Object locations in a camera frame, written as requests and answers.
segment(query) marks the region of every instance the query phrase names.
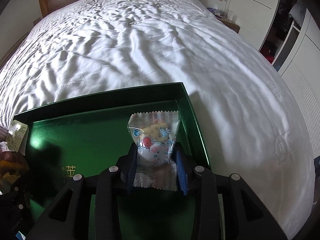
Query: metal screw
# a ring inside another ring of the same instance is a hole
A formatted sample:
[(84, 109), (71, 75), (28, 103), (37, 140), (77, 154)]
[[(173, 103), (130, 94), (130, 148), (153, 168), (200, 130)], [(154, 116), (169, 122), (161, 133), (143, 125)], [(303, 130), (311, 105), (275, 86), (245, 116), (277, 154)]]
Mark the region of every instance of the metal screw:
[(231, 175), (231, 179), (233, 179), (233, 180), (239, 180), (239, 179), (241, 179), (241, 177), (240, 177), (239, 174), (234, 173), (234, 174)]
[(78, 181), (82, 179), (82, 175), (81, 174), (76, 174), (73, 176), (73, 180)]
[(111, 166), (110, 168), (109, 168), (109, 171), (110, 172), (116, 172), (116, 171), (118, 171), (119, 170), (119, 168), (117, 167), (117, 166)]
[(196, 172), (203, 172), (203, 171), (204, 171), (204, 167), (202, 167), (202, 166), (196, 166), (196, 167), (195, 167), (195, 171), (196, 171)]

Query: packaged food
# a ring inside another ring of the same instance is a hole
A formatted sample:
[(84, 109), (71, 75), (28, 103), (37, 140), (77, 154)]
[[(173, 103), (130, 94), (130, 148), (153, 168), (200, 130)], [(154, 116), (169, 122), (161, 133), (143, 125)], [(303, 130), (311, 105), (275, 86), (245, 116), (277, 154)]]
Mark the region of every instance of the packaged food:
[(171, 158), (180, 117), (178, 111), (132, 114), (128, 129), (138, 146), (135, 187), (177, 190)]
[(7, 142), (0, 142), (0, 192), (8, 193), (11, 185), (28, 170), (23, 155), (15, 152)]

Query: bedside table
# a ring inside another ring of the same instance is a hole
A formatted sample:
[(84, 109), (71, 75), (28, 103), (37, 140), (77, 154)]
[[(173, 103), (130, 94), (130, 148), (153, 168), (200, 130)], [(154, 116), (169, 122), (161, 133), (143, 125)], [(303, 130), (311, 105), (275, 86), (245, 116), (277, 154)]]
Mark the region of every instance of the bedside table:
[(216, 17), (217, 20), (221, 21), (225, 26), (230, 28), (231, 30), (234, 30), (236, 33), (239, 33), (240, 26), (234, 23), (233, 21), (226, 20), (223, 18)]

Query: green box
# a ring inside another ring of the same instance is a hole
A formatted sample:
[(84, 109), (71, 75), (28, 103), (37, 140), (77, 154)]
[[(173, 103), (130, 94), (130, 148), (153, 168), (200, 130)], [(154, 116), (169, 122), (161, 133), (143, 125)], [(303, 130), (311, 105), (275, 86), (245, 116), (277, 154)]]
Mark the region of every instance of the green box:
[[(183, 83), (101, 92), (15, 115), (15, 120), (29, 126), (26, 160), (35, 174), (37, 185), (32, 190), (33, 218), (38, 219), (72, 175), (100, 174), (128, 153), (132, 138), (127, 123), (131, 114), (161, 110), (180, 112), (177, 141), (199, 165), (210, 168), (200, 128)], [(144, 196), (130, 196), (130, 201), (127, 198), (118, 197), (123, 240), (191, 238), (193, 197), (150, 189)], [(94, 239), (93, 214), (94, 208), (91, 209), (89, 239)]]

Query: blue gripper pad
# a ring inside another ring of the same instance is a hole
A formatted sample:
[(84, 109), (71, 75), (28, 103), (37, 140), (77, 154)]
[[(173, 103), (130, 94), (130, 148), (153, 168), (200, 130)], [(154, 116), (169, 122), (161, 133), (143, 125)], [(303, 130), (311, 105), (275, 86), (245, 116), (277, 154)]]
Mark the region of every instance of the blue gripper pad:
[(180, 189), (184, 195), (188, 194), (188, 175), (185, 170), (185, 163), (184, 163), (184, 151), (182, 145), (177, 143), (175, 146), (175, 151), (173, 152), (172, 158), (177, 165), (177, 173), (178, 173), (178, 180), (180, 184)]
[(122, 167), (122, 173), (123, 173), (123, 182), (127, 186), (127, 192), (130, 194), (130, 192), (133, 189), (133, 182), (134, 178), (136, 176), (137, 171), (137, 146), (132, 143), (130, 150), (126, 156), (126, 161)]

